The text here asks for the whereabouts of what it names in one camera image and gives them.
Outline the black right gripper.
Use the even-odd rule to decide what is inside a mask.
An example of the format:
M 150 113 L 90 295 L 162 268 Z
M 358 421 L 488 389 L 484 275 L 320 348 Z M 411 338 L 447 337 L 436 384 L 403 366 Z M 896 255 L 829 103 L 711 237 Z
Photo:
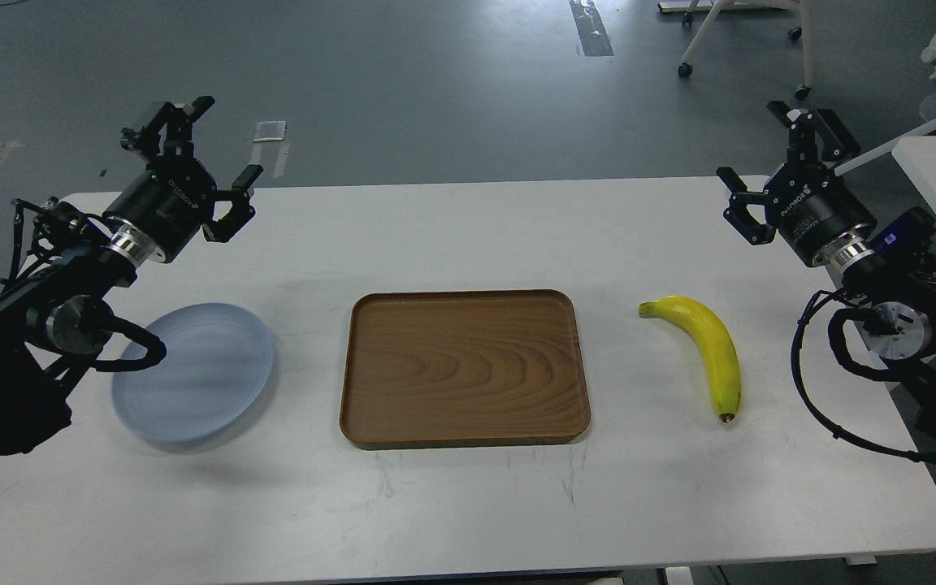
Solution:
M 832 110 L 798 110 L 779 100 L 766 108 L 788 131 L 785 164 L 765 182 L 768 223 L 749 210 L 768 204 L 768 197 L 750 190 L 732 167 L 716 170 L 728 190 L 724 219 L 750 245 L 772 243 L 777 230 L 805 266 L 824 266 L 826 245 L 843 236 L 868 237 L 877 226 L 872 212 L 830 170 L 861 147 Z

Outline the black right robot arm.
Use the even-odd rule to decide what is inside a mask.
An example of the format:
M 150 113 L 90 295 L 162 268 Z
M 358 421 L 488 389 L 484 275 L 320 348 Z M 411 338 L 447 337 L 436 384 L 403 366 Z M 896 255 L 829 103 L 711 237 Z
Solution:
M 765 245 L 780 236 L 805 266 L 829 267 L 839 277 L 839 288 L 814 293 L 799 318 L 791 346 L 796 390 L 836 440 L 936 464 L 936 453 L 888 448 L 844 430 L 814 406 L 801 370 L 808 324 L 822 306 L 839 302 L 827 326 L 838 364 L 866 380 L 903 385 L 920 406 L 918 429 L 936 439 L 934 218 L 913 207 L 877 231 L 876 219 L 837 175 L 843 160 L 860 151 L 837 115 L 781 101 L 767 107 L 788 132 L 785 162 L 761 190 L 747 188 L 731 167 L 719 167 L 717 177 L 728 189 L 724 218 L 744 240 Z

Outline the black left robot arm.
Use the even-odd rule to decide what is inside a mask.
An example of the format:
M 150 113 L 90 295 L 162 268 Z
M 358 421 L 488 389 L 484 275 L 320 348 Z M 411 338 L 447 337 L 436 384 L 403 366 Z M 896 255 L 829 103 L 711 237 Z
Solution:
M 145 170 L 101 214 L 52 197 L 12 200 L 10 274 L 0 293 L 0 457 L 28 454 L 71 425 L 68 397 L 89 371 L 142 371 L 158 336 L 106 303 L 145 262 L 174 262 L 197 233 L 227 243 L 255 215 L 249 164 L 221 189 L 197 159 L 193 125 L 215 104 L 155 102 L 120 133 Z

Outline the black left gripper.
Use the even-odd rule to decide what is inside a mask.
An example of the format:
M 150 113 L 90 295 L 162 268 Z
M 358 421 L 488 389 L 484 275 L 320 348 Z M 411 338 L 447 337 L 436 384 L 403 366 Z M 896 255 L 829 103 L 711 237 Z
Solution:
M 153 102 L 131 126 L 120 130 L 120 147 L 137 154 L 149 170 L 177 169 L 196 160 L 193 124 L 216 103 L 200 96 L 187 104 Z M 263 173 L 260 164 L 249 164 L 232 182 L 218 190 L 215 181 L 179 174 L 145 171 L 115 199 L 103 214 L 111 230 L 108 247 L 133 264 L 174 262 L 203 225 L 209 243 L 229 243 L 256 215 L 250 204 L 254 183 Z M 220 219 L 213 205 L 230 204 Z

